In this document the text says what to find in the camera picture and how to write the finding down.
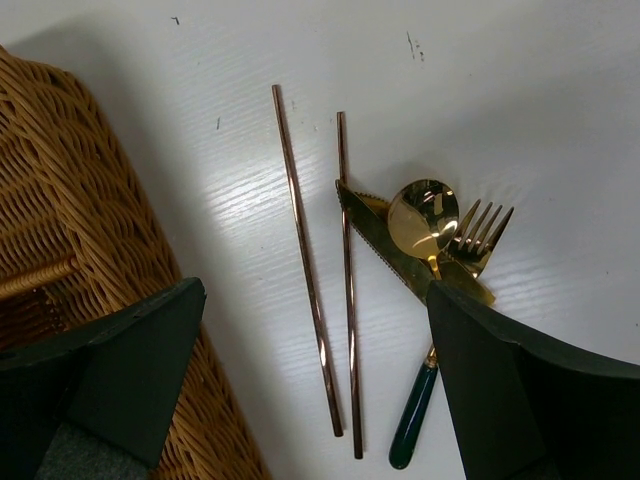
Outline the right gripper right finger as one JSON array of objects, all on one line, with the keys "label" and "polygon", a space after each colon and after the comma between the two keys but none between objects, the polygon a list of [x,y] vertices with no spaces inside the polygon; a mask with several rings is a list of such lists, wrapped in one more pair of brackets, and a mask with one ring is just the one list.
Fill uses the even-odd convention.
[{"label": "right gripper right finger", "polygon": [[639,368],[434,281],[427,307],[469,479],[636,479]]}]

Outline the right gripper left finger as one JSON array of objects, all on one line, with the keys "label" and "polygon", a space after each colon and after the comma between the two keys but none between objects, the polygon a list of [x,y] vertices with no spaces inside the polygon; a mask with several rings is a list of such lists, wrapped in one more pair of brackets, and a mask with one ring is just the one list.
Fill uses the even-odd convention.
[{"label": "right gripper left finger", "polygon": [[160,461],[206,293],[184,279],[1,356],[4,479],[145,479]]}]

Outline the gold knife green handle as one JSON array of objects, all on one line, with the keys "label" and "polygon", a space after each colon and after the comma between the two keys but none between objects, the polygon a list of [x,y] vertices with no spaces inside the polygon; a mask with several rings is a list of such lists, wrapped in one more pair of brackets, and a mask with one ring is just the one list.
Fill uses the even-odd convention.
[{"label": "gold knife green handle", "polygon": [[[379,197],[356,192],[348,186],[343,190],[342,200],[350,225],[412,294],[425,303],[427,287],[433,275],[427,262],[403,253],[394,244],[387,226],[389,203]],[[445,253],[441,266],[445,282],[467,291],[486,305],[495,301],[495,296],[477,278]],[[404,469],[411,462],[437,375],[436,352],[431,347],[414,380],[390,446],[388,459],[395,469]]]}]

